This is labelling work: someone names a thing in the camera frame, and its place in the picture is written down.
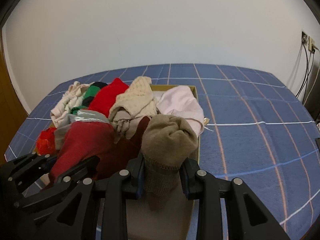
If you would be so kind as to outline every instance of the power cord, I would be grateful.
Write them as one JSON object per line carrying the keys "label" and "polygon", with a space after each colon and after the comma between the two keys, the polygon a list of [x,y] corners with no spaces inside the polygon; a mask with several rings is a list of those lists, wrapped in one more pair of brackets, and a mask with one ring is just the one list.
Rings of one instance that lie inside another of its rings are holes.
{"label": "power cord", "polygon": [[307,59],[307,67],[306,67],[306,73],[304,74],[304,78],[303,78],[303,82],[302,82],[302,85],[301,87],[299,88],[299,91],[298,93],[296,94],[296,97],[298,97],[304,87],[304,84],[305,84],[305,81],[306,81],[306,77],[308,75],[308,72],[309,72],[309,60],[308,60],[308,53],[307,53],[307,49],[306,49],[306,46],[304,44],[302,44],[303,47],[304,47],[304,51],[306,52],[306,59]]}
{"label": "power cord", "polygon": [[[318,52],[319,52],[319,54],[320,54],[320,50],[319,50],[316,46],[314,46],[314,48],[315,48],[316,50],[318,50]],[[305,105],[306,101],[307,101],[308,98],[309,98],[309,95],[310,95],[311,91],[313,90],[313,87],[314,87],[315,84],[316,84],[316,81],[317,81],[317,78],[318,78],[318,75],[319,75],[319,71],[320,71],[320,61],[319,61],[319,66],[318,66],[318,71],[317,71],[317,75],[316,75],[315,81],[313,82],[312,87],[311,87],[311,89],[310,89],[310,91],[309,91],[309,93],[308,93],[308,95],[307,95],[307,98],[306,98],[306,100],[304,101],[303,105]]]}
{"label": "power cord", "polygon": [[309,75],[310,75],[311,70],[312,70],[312,67],[313,67],[313,60],[315,59],[315,53],[316,53],[316,51],[313,49],[313,50],[312,50],[312,53],[313,53],[313,56],[312,56],[311,68],[310,68],[310,71],[308,72],[307,81],[306,81],[306,89],[304,90],[302,102],[305,102],[305,101],[304,101],[304,98],[305,98],[305,96],[306,96],[306,92],[307,92],[307,88],[308,88],[308,79],[309,79]]}

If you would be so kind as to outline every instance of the beige knit sweater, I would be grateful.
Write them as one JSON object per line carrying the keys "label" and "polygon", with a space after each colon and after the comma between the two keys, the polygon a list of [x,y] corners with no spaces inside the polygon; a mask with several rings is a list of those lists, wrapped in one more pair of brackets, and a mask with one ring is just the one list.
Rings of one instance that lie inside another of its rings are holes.
{"label": "beige knit sweater", "polygon": [[134,122],[135,119],[153,117],[157,113],[150,84],[151,78],[137,77],[123,94],[117,95],[110,109],[108,119],[117,125],[120,134],[126,135],[129,131],[127,138],[135,133],[134,127],[139,123]]}

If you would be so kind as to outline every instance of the clothing pile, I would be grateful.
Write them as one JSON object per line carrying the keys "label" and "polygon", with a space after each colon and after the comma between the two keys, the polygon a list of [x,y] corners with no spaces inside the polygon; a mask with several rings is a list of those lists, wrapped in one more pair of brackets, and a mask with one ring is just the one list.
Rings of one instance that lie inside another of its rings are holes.
{"label": "clothing pile", "polygon": [[58,158],[47,188],[91,156],[100,158],[93,177],[98,180],[125,169],[141,151],[150,207],[165,202],[185,158],[198,159],[204,113],[190,87],[153,92],[150,84],[151,78],[141,76],[130,86],[115,78],[110,84],[74,82],[69,87],[50,113],[56,129],[49,134],[53,140],[54,133],[54,147],[48,153]]}

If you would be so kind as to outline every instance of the pink cloth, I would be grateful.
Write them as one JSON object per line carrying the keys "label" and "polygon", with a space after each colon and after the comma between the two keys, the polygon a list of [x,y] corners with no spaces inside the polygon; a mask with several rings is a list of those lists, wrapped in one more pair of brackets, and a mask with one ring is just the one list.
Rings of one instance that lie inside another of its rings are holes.
{"label": "pink cloth", "polygon": [[204,130],[204,113],[190,87],[177,86],[167,90],[157,104],[161,114],[183,117],[197,136]]}

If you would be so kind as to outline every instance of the black cable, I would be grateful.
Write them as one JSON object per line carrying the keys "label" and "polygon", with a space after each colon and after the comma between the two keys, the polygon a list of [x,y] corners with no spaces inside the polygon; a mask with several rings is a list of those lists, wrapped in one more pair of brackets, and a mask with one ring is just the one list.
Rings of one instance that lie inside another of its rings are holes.
{"label": "black cable", "polygon": [[313,53],[313,56],[312,56],[312,63],[311,63],[311,68],[310,68],[310,71],[308,72],[308,76],[307,76],[307,81],[306,81],[306,89],[304,90],[304,94],[303,94],[303,99],[302,99],[302,103],[304,102],[304,98],[306,97],[306,92],[307,92],[307,88],[308,88],[308,78],[309,78],[309,75],[311,73],[311,70],[312,70],[312,67],[313,67],[313,60],[315,58],[315,51],[312,51]]}
{"label": "black cable", "polygon": [[307,83],[307,85],[308,85],[308,77],[309,77],[309,74],[310,74],[310,72],[311,72],[311,69],[310,69],[310,71],[309,71],[309,64],[308,64],[308,66],[307,66],[307,71],[308,71],[308,75],[307,75],[307,79],[302,83],[302,89],[301,89],[301,87],[300,87],[300,91],[299,91],[299,93],[298,93],[298,96],[300,95],[300,93],[302,92],[302,90],[303,90],[303,88],[304,88],[304,85]]}
{"label": "black cable", "polygon": [[304,47],[304,51],[306,52],[306,58],[307,58],[307,67],[306,67],[306,73],[304,75],[304,78],[303,78],[303,82],[302,82],[302,85],[299,89],[299,92],[296,94],[296,97],[298,97],[304,87],[304,82],[306,81],[306,77],[307,77],[307,74],[308,74],[308,70],[309,70],[309,60],[308,60],[308,53],[307,53],[307,49],[306,49],[306,46],[303,44],[303,47]]}

